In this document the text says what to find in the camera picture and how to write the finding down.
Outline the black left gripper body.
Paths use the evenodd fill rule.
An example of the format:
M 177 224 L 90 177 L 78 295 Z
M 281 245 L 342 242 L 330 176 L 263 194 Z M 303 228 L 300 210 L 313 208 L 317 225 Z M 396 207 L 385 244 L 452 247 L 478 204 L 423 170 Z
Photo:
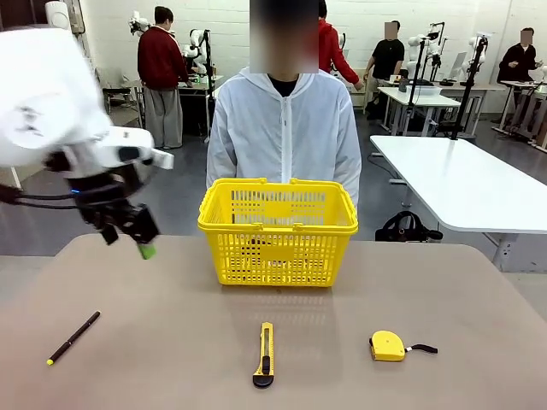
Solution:
M 160 235 L 150 210 L 144 204 L 87 204 L 80 208 L 80 214 L 85 223 L 100 233 L 107 245 L 118 240 L 119 231 L 131 237 L 137 245 L 148 245 Z

